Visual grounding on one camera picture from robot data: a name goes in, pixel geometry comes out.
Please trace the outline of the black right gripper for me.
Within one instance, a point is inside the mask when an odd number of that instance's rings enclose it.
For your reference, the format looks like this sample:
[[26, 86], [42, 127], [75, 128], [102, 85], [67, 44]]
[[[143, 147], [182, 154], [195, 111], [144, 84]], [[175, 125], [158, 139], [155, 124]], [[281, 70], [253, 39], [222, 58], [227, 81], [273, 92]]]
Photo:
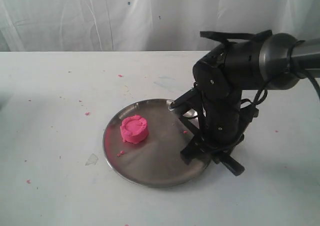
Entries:
[[180, 158], [189, 165], [193, 160], [204, 164], [210, 163], [210, 154], [232, 147], [240, 138], [239, 121], [242, 99], [241, 90], [233, 90], [224, 98], [201, 91], [201, 109], [199, 127], [192, 120], [198, 116], [180, 116], [181, 123], [194, 135], [185, 148], [180, 151]]

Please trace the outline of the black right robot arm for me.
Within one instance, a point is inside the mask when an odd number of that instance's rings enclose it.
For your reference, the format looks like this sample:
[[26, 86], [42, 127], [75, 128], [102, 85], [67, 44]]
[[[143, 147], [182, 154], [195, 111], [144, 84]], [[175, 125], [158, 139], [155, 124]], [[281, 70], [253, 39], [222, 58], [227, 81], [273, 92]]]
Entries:
[[299, 40], [287, 33], [201, 31], [218, 46], [192, 68], [192, 89], [171, 103], [179, 120], [193, 133], [181, 151], [186, 164], [203, 155], [240, 172], [231, 157], [243, 141], [258, 105], [270, 90], [288, 90], [308, 79], [320, 90], [320, 41]]

